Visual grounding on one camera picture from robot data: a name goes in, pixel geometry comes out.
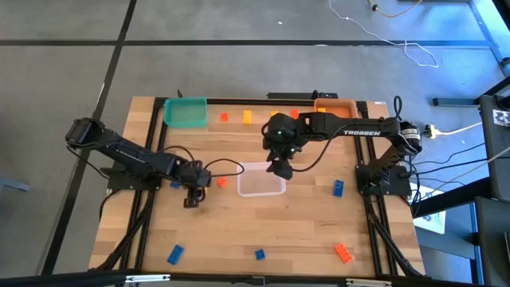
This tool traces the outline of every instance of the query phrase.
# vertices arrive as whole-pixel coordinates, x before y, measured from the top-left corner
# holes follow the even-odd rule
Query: logo
[[[380,136],[381,132],[343,131],[345,136]]]

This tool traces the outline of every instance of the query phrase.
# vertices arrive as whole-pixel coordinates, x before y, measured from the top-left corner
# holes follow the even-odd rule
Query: lego brick
[[[182,184],[179,182],[171,182],[170,187],[172,188],[181,188]]]
[[[219,178],[216,183],[219,185],[219,187],[225,187],[226,186],[226,177],[222,176]]]
[[[220,114],[220,119],[222,119],[222,121],[229,121],[229,114],[226,112],[222,112]]]
[[[251,124],[252,123],[252,111],[245,110],[242,113],[242,123],[243,124]]]
[[[182,252],[184,252],[184,247],[176,244],[174,249],[172,250],[172,253],[167,259],[168,263],[176,265],[179,262],[179,259],[181,259]]]
[[[293,108],[292,111],[290,111],[290,114],[294,120],[297,120],[297,117],[300,113],[295,108]]]
[[[349,263],[352,261],[352,255],[349,253],[349,250],[345,248],[345,246],[340,243],[335,246],[336,253],[340,256],[343,263]]]
[[[257,251],[255,251],[255,256],[257,256],[257,260],[264,260],[265,259],[265,252],[264,252],[264,250],[257,250]]]
[[[343,181],[335,180],[335,188],[333,189],[333,196],[342,197],[343,195]]]

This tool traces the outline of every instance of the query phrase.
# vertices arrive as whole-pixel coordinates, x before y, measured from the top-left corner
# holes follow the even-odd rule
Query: clear plastic container
[[[207,99],[204,97],[167,99],[164,120],[170,128],[205,127]]]
[[[272,172],[266,172],[270,162],[241,163],[245,172],[237,177],[237,192],[243,197],[281,195],[285,192],[285,180]]]

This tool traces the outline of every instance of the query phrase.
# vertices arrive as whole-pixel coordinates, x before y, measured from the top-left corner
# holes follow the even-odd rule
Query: white cable
[[[435,190],[433,190],[432,192],[430,192],[430,194],[433,194],[435,191],[438,191],[439,189],[441,189],[441,188],[442,188],[443,186],[445,186],[446,184],[451,183],[452,181],[455,181],[455,180],[457,180],[457,179],[461,178],[462,176],[467,175],[467,174],[469,174],[469,173],[471,173],[471,172],[473,172],[473,171],[477,170],[477,169],[478,169],[478,168],[480,168],[480,167],[483,167],[485,164],[488,164],[488,163],[492,162],[494,159],[499,158],[500,156],[502,156],[502,155],[503,155],[505,152],[507,152],[507,151],[510,151],[510,147],[505,148],[505,149],[504,149],[502,152],[500,152],[499,154],[494,155],[492,158],[485,160],[482,164],[480,164],[480,165],[478,165],[478,166],[476,166],[476,167],[474,167],[474,168],[470,169],[469,171],[467,171],[467,172],[463,173],[462,175],[456,176],[456,177],[452,178],[451,180],[446,181],[446,183],[443,183],[440,187],[438,187],[438,188],[436,188]]]
[[[354,19],[351,19],[349,17],[342,17],[340,16],[340,14],[338,12],[336,12],[335,9],[333,9],[333,6],[332,6],[332,0],[328,0],[329,2],[329,8],[331,9],[331,11],[335,12],[336,16],[338,16],[338,18],[340,19],[343,19],[343,20],[347,20],[347,21],[351,21],[351,22],[354,22],[357,26],[359,26],[361,29],[363,29],[363,31],[365,31],[365,33],[369,34],[369,35],[372,35],[376,38],[378,38],[379,40],[381,41],[384,41],[388,44],[392,44],[394,46],[404,46],[404,54],[406,55],[406,57],[408,57],[409,59],[411,59],[416,65],[420,66],[420,67],[432,67],[432,68],[438,68],[439,67],[439,64],[437,63],[436,61],[436,58],[434,57],[434,55],[427,49],[423,48],[420,44],[418,43],[407,43],[407,40],[404,41],[405,44],[395,44],[393,43],[392,41],[388,41],[386,39],[382,39],[381,37],[379,37],[378,35],[374,34],[374,33],[371,33],[371,32],[368,32],[365,27],[363,27],[361,24],[359,24],[356,20]],[[428,53],[431,57],[432,57],[432,60],[434,62],[433,65],[430,65],[430,64],[420,64],[418,63],[418,61],[416,61],[416,59],[414,59],[413,57],[409,56],[409,54],[407,54],[407,46],[408,45],[416,45],[418,46],[420,49],[422,49],[423,51],[425,51],[426,53]]]
[[[441,131],[437,130],[436,135],[449,136],[449,135],[452,135],[452,134],[455,134],[455,133],[458,133],[458,132],[463,132],[463,131],[465,131],[467,129],[476,127],[479,124],[481,124],[481,122],[480,123],[476,123],[476,124],[472,124],[472,125],[470,125],[468,127],[465,127],[465,128],[459,128],[456,131],[451,131],[451,132],[441,132]]]

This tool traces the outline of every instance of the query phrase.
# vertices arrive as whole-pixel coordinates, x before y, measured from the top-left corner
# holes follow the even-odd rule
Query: orange block
[[[220,118],[222,119],[222,121],[229,121],[229,114],[226,112],[222,112],[220,114]]]
[[[299,116],[299,112],[295,108],[293,108],[292,111],[290,111],[290,114],[292,115],[292,118],[294,120],[297,120],[297,117]]]
[[[216,183],[219,185],[219,187],[225,187],[226,186],[226,178],[223,176],[223,177],[219,178]]]
[[[345,246],[340,243],[335,246],[336,253],[342,258],[343,263],[349,263],[352,261],[352,255],[349,253],[349,250],[345,248]]]

